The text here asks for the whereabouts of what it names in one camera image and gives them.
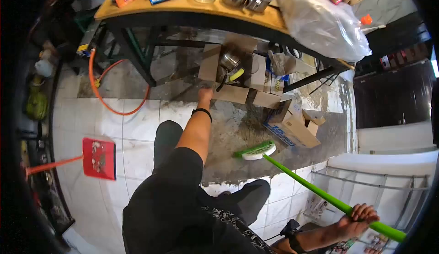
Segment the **red dustpan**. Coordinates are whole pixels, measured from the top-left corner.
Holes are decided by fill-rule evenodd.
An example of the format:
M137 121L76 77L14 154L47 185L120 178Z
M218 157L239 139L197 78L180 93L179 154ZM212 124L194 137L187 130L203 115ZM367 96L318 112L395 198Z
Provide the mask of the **red dustpan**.
M83 160L83 169L86 176L116 180L116 144L112 141L103 141L93 138L83 138L82 156L26 168L26 179L31 174L49 170L80 159Z

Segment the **wooden table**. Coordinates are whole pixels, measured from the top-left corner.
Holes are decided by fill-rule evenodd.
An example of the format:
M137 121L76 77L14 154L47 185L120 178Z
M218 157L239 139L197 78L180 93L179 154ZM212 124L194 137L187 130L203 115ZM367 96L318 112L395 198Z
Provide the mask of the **wooden table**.
M94 18L106 22L124 55L150 86L156 86L156 81L149 72L154 47L158 44L167 45L166 42L158 43L156 39L157 30L161 26L210 28L249 35L285 45L318 58L327 66L336 67L331 70L332 73L346 70L337 60L326 58L296 42L288 33L281 11L274 7L267 7L263 13L259 14L247 9L230 8L222 0L216 0L211 4L203 4L195 0L168 0L156 5L151 5L149 0L135 0L123 8L118 8L112 0L105 0ZM150 45L146 47L145 54L135 41L129 29L131 27L153 28L148 39ZM204 44L206 43L185 41L184 44L178 46L203 47ZM319 78L315 76L312 79L316 81Z

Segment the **white plastic bag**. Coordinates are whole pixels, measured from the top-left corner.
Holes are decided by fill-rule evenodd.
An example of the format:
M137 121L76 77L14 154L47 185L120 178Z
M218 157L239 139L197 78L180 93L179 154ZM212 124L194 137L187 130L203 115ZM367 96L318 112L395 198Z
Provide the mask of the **white plastic bag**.
M372 54L350 5L330 0L277 1L291 36L307 48L347 62Z

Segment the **foot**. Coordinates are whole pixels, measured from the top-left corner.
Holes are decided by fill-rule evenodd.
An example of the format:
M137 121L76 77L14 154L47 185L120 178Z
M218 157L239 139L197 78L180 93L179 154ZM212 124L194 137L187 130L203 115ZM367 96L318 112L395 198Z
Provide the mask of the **foot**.
M217 196L217 198L220 198L220 197L222 197L222 196L227 196L227 195L230 195L230 194L231 194L230 191L224 191L224 192L222 192L221 194L219 194L219 195Z

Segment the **orange cap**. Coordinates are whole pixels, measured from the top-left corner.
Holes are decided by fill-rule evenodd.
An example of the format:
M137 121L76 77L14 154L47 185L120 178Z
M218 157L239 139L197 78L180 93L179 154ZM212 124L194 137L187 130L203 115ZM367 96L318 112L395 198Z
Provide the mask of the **orange cap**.
M364 17L361 18L361 23L364 25L372 24L372 17L369 14L365 15Z

